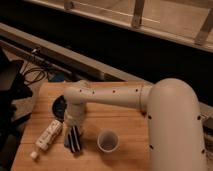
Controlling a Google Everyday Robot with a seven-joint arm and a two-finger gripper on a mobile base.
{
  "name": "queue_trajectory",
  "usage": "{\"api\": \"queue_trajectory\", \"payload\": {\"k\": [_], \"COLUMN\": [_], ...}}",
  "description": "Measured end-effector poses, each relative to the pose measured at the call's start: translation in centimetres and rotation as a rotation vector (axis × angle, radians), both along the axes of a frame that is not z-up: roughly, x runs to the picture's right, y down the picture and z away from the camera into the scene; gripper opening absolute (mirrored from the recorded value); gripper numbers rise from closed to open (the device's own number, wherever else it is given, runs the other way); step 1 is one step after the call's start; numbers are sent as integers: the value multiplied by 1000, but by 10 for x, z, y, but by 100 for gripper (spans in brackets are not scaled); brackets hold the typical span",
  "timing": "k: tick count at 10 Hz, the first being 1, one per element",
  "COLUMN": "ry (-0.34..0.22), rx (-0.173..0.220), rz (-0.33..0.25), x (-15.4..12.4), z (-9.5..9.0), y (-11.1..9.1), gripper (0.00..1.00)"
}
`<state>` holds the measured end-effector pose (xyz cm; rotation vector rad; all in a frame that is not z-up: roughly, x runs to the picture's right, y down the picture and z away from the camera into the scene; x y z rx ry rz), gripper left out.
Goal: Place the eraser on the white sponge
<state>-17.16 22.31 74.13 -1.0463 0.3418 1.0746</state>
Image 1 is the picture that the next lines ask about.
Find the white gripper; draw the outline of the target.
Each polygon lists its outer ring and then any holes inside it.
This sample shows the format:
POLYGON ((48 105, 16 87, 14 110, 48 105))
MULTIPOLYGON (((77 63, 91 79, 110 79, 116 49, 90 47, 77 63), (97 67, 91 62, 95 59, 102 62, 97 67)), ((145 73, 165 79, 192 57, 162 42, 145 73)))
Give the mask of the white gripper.
POLYGON ((68 126, 64 137, 64 147, 70 148, 69 135, 71 135, 71 149, 73 153, 82 149, 78 127, 86 116, 86 108, 83 106, 68 106, 64 114, 64 122, 68 126))

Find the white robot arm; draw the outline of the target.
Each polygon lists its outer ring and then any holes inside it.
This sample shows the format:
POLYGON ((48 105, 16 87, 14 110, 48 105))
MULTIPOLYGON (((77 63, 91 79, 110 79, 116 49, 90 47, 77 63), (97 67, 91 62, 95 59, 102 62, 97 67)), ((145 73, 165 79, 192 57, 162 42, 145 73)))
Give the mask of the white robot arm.
POLYGON ((91 88, 86 81, 64 90, 65 123, 79 125, 88 102, 135 108, 148 117, 150 171, 207 171, 200 107, 184 81, 167 78, 151 86, 91 88))

